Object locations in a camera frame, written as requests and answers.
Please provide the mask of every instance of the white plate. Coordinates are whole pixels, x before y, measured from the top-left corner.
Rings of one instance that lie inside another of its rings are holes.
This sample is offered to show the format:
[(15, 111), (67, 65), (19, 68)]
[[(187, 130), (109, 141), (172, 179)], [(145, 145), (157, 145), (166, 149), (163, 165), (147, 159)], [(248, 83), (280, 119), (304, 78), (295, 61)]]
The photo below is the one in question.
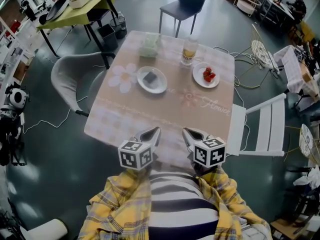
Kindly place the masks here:
[[(145, 76), (149, 73), (154, 73), (157, 78), (152, 84), (148, 84), (144, 81)], [(168, 81), (166, 76), (157, 68), (151, 66), (143, 66), (136, 74), (139, 85), (147, 92), (152, 94), (161, 94), (168, 87)]]
[[(211, 82), (207, 82), (204, 78), (204, 71), (207, 67), (210, 67), (212, 72), (215, 73), (215, 78)], [(217, 72), (217, 70), (205, 62), (201, 62), (194, 66), (192, 76), (194, 80), (204, 88), (214, 88), (219, 84), (220, 81), (220, 74)]]

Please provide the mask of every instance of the white plastic bag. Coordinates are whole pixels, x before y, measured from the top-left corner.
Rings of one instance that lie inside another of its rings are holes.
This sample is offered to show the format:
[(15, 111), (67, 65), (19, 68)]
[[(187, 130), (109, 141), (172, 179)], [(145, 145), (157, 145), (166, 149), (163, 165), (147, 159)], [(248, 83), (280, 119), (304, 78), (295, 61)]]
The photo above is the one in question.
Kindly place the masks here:
[(307, 184), (310, 184), (312, 190), (320, 186), (320, 170), (318, 165), (312, 168), (307, 176), (302, 176), (293, 182), (295, 186)]

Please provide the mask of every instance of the white chair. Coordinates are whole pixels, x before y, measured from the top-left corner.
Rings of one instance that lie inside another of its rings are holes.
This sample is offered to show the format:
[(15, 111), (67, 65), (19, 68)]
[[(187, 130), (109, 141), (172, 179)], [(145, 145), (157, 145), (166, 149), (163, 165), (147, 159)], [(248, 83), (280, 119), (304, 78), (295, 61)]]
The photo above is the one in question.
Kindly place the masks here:
[(263, 39), (260, 36), (258, 30), (256, 29), (255, 25), (252, 24), (252, 32), (251, 32), (251, 40), (250, 40), (250, 46), (245, 49), (244, 51), (240, 52), (239, 54), (237, 54), (235, 56), (238, 57), (240, 55), (243, 55), (246, 51), (248, 51), (249, 49), (252, 50), (252, 63), (247, 61), (249, 64), (251, 64), (252, 66), (245, 71), (243, 74), (241, 74), (240, 76), (238, 76), (237, 78), (240, 79), (242, 76), (244, 76), (246, 73), (248, 73), (250, 70), (252, 70), (256, 65), (260, 66), (260, 67), (264, 67), (267, 68), (268, 71), (266, 72), (264, 78), (262, 79), (262, 81), (260, 82), (259, 85), (252, 87), (252, 88), (258, 88), (262, 85), (262, 83), (265, 81), (267, 75), (269, 72), (272, 73), (272, 75), (277, 78), (277, 76), (275, 76), (273, 74), (273, 72), (275, 72), (277, 75), (280, 73), (279, 71), (279, 67), (277, 65), (277, 63), (275, 62), (272, 54), (266, 49), (266, 46), (264, 45)]
[[(234, 156), (283, 157), (285, 98), (286, 95), (282, 93), (249, 109), (233, 104), (226, 153)], [(260, 120), (255, 151), (240, 151), (246, 115), (258, 110), (260, 110)]]
[(106, 69), (109, 69), (107, 56), (116, 57), (114, 53), (96, 52), (82, 55), (66, 55), (60, 58), (53, 66), (51, 82), (63, 100), (69, 105), (72, 111), (79, 115), (88, 117), (89, 113), (84, 112), (77, 103), (77, 85), (84, 75), (97, 74), (88, 94), (88, 109), (90, 110), (99, 91)]
[(56, 218), (29, 231), (20, 230), (25, 240), (59, 240), (68, 233), (66, 225)]

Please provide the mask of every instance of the flower print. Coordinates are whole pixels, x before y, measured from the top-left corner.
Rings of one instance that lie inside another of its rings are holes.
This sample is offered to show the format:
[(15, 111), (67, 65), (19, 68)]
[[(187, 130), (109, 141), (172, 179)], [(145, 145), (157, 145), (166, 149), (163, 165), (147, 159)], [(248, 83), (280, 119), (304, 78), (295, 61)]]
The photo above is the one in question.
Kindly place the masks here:
[(125, 94), (130, 91), (132, 84), (137, 82), (136, 77), (137, 66), (133, 63), (129, 63), (125, 68), (117, 65), (112, 68), (114, 76), (112, 76), (108, 85), (111, 87), (119, 86), (120, 92)]

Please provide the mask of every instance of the white cylinder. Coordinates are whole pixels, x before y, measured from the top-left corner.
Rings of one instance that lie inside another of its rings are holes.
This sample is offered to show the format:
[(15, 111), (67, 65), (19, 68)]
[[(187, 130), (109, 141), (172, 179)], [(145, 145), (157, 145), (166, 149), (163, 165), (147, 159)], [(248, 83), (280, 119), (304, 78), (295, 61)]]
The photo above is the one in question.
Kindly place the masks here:
[(68, 233), (68, 229), (58, 219), (50, 220), (29, 231), (21, 230), (26, 240), (59, 240)]

